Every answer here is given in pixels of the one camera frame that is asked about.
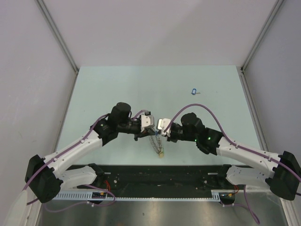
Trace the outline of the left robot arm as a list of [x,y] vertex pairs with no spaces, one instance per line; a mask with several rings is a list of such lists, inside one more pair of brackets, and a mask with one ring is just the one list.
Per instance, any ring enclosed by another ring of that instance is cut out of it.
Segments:
[[99,188],[104,182],[104,173],[96,164],[70,170],[70,166],[91,151],[101,148],[116,139],[118,134],[132,134],[134,140],[155,135],[154,117],[148,110],[131,116],[131,106],[119,102],[110,113],[100,116],[86,134],[45,157],[33,156],[25,174],[24,190],[30,188],[36,200],[47,203],[62,189],[91,185]]

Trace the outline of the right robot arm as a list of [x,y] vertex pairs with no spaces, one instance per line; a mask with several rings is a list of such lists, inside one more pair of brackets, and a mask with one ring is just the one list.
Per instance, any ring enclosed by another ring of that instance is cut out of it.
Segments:
[[181,123],[159,119],[158,130],[167,141],[195,142],[204,154],[219,155],[247,165],[247,168],[226,165],[218,173],[217,184],[222,189],[231,185],[250,185],[268,188],[274,195],[293,201],[301,178],[301,167],[295,156],[244,147],[231,141],[222,132],[205,127],[195,113],[185,114]]

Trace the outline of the metal disc keyring holder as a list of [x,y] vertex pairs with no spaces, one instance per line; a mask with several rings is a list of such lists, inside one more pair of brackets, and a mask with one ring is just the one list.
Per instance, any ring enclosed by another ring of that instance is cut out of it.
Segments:
[[149,137],[150,144],[155,151],[155,153],[159,156],[160,153],[164,153],[164,148],[162,145],[162,141],[159,136],[150,136]]

